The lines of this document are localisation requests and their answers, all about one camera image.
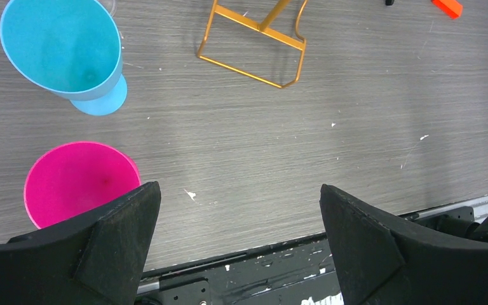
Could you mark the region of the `pink wine glass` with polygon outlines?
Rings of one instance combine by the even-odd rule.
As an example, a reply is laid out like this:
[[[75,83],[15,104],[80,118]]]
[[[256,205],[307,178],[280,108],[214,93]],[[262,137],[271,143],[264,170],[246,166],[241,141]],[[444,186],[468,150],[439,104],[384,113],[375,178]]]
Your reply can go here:
[[[24,206],[38,228],[100,207],[140,186],[140,172],[125,153],[100,142],[57,146],[39,157],[24,184]]]

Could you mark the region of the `blue wine glass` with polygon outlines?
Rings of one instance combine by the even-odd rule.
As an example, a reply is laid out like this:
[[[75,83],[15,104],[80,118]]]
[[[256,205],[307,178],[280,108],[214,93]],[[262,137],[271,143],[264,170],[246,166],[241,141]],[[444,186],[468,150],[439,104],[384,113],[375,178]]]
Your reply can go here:
[[[24,78],[85,114],[105,116],[125,103],[121,36],[99,1],[9,1],[0,41]]]

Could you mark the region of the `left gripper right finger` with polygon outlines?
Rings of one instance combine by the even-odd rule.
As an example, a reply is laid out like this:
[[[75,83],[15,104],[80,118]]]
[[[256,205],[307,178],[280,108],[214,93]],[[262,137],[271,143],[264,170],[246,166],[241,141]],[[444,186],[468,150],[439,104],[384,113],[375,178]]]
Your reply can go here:
[[[320,209],[345,304],[488,304],[488,217],[427,227],[330,185]]]

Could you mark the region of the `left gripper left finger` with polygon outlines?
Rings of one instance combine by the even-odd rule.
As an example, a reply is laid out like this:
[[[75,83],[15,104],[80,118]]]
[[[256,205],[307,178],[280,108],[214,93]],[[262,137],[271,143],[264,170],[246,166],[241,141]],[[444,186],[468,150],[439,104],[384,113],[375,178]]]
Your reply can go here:
[[[133,304],[160,205],[147,182],[0,244],[0,304]]]

